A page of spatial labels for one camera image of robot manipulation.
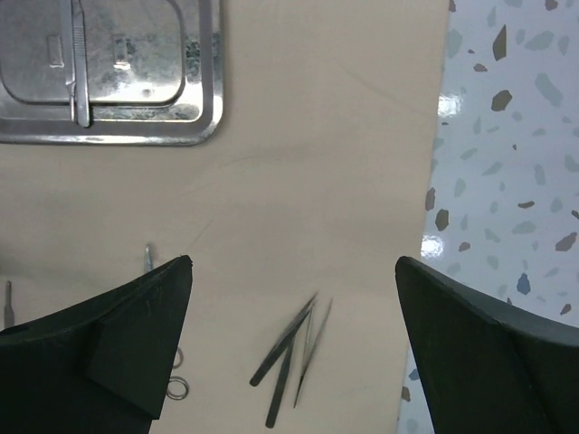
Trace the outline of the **beige surgical drape cloth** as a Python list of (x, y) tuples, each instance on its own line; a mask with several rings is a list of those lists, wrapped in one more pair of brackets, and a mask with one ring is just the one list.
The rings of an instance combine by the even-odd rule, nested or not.
[(394, 264), (418, 256), (444, 1), (225, 1), (224, 113), (188, 148), (2, 146), (1, 279), (20, 322), (188, 255), (183, 401), (155, 433), (262, 433), (249, 380), (312, 295), (279, 433), (395, 431), (407, 334)]

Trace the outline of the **steel hemostat forceps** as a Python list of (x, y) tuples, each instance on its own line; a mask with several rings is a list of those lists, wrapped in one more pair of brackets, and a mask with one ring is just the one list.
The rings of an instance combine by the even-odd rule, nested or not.
[[(145, 274), (154, 269), (153, 246), (151, 243), (147, 243), (144, 248), (143, 262), (144, 262), (143, 270)], [(178, 347), (176, 349), (176, 358), (173, 362), (172, 370), (174, 371), (180, 368), (184, 360), (185, 356), (183, 350), (180, 347)], [(190, 392), (189, 383), (183, 376), (175, 374), (172, 374), (170, 376), (166, 389), (166, 396), (168, 399), (172, 401), (182, 401), (188, 396), (189, 392)]]

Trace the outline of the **small steel scissors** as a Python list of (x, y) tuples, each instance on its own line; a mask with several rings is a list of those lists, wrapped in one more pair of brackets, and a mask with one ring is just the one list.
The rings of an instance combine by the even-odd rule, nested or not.
[(10, 280), (7, 280), (5, 282), (4, 328), (10, 328), (14, 326), (14, 308), (12, 298), (13, 298), (12, 282)]

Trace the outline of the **fine steel tweezers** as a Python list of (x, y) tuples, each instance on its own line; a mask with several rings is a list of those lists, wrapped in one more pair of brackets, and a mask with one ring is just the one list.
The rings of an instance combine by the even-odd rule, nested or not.
[(304, 383), (306, 375), (308, 373), (308, 368), (312, 363), (312, 360), (313, 360), (313, 358), (316, 354), (316, 351), (318, 349), (318, 345), (320, 343), (321, 337), (326, 329), (327, 320), (329, 318), (329, 315), (330, 315), (331, 309), (332, 309), (332, 305), (333, 305), (333, 299), (330, 299), (330, 301), (328, 302), (326, 312), (325, 312), (324, 317), (322, 319), (322, 322), (319, 326), (319, 330), (318, 330), (316, 336), (313, 337), (312, 336), (312, 326), (313, 326), (313, 316), (314, 316), (314, 312), (315, 312), (315, 305), (316, 304), (312, 305), (312, 308), (309, 310), (309, 313), (308, 313), (308, 322), (307, 322), (306, 337), (305, 337), (305, 341), (304, 341), (302, 364), (301, 364), (301, 369), (300, 369), (298, 388), (296, 390), (296, 394), (295, 394), (295, 398), (294, 398), (294, 402), (293, 402), (293, 408), (296, 408), (298, 405), (299, 397), (300, 397), (302, 387), (303, 387), (303, 383)]

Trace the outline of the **stainless steel instrument tray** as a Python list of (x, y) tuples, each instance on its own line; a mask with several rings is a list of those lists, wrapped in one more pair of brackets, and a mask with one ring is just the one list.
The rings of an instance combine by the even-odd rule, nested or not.
[(71, 122), (60, 1), (1, 4), (1, 139), (9, 144), (193, 146), (223, 115), (216, 1), (80, 1), (90, 126)]

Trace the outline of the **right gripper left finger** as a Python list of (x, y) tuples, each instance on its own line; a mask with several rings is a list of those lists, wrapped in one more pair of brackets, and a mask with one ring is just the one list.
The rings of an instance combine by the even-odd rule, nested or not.
[(1, 431), (147, 433), (164, 406), (193, 286), (184, 255), (1, 333)]

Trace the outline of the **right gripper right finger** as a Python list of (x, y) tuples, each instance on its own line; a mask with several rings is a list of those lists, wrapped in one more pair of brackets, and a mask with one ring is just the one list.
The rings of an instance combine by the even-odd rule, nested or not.
[(578, 431), (578, 330), (411, 257), (395, 282), (437, 433)]

